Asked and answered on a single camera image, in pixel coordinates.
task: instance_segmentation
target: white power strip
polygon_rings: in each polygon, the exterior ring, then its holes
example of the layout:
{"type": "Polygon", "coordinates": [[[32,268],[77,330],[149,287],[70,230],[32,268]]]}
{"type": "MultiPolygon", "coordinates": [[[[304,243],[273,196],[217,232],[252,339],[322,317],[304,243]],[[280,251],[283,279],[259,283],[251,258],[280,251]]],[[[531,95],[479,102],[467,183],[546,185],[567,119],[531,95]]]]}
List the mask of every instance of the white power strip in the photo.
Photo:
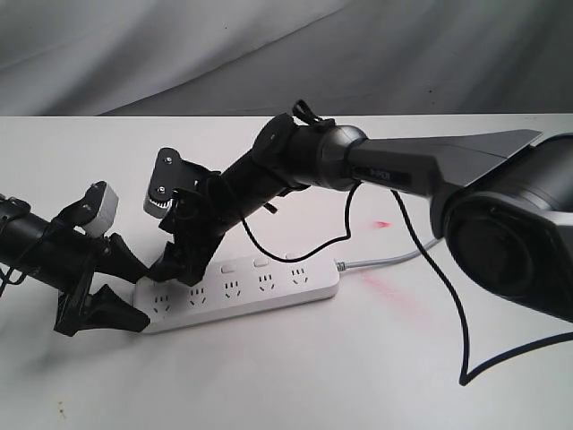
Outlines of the white power strip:
{"type": "Polygon", "coordinates": [[[152,333],[333,297],[339,281],[328,253],[299,263],[254,255],[211,263],[192,288],[174,280],[140,279],[133,305],[149,316],[143,332],[152,333]]]}

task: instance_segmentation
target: red stain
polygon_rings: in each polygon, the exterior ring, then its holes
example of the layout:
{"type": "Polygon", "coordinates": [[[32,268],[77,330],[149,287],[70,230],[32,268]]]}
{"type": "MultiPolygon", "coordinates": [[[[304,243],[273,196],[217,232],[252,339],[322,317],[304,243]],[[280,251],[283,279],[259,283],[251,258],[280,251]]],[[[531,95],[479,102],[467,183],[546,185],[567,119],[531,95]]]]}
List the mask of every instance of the red stain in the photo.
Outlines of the red stain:
{"type": "Polygon", "coordinates": [[[384,296],[385,302],[393,304],[403,314],[418,320],[423,319],[425,323],[430,319],[427,311],[422,309],[412,298],[405,296],[401,291],[391,287],[386,282],[375,278],[369,271],[363,271],[361,275],[364,284],[375,288],[377,292],[384,296]]]}
{"type": "Polygon", "coordinates": [[[390,223],[386,222],[386,221],[374,221],[372,223],[372,228],[373,229],[377,229],[377,228],[386,228],[386,227],[390,227],[390,223]]]}

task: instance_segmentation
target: table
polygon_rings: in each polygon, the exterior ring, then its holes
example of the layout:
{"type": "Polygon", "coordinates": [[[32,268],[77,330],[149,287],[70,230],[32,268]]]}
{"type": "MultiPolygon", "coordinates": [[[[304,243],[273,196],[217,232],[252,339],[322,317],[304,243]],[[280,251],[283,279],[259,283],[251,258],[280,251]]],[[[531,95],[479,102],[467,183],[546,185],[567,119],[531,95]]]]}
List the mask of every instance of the table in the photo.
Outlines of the table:
{"type": "MultiPolygon", "coordinates": [[[[0,118],[0,192],[49,219],[106,180],[120,196],[113,231],[147,264],[168,235],[141,208],[157,151],[223,169],[250,148],[263,117],[0,118]]],[[[571,131],[573,115],[340,117],[371,137],[455,135],[533,128],[571,131]]],[[[258,211],[252,229],[270,250],[309,250],[343,231],[346,195],[309,189],[258,211]]],[[[427,202],[406,197],[430,237],[427,202]]],[[[360,188],[354,238],[340,261],[413,250],[388,191],[360,188]],[[380,228],[383,221],[388,227],[380,228]]],[[[254,254],[235,228],[214,260],[254,254]]],[[[571,330],[494,297],[432,250],[466,306],[475,366],[502,350],[571,330]]],[[[133,286],[98,275],[129,298],[133,286]]],[[[0,300],[3,428],[570,428],[573,345],[518,357],[458,386],[461,336],[451,299],[422,260],[346,272],[331,300],[140,335],[52,332],[56,291],[28,279],[0,300]]]]}

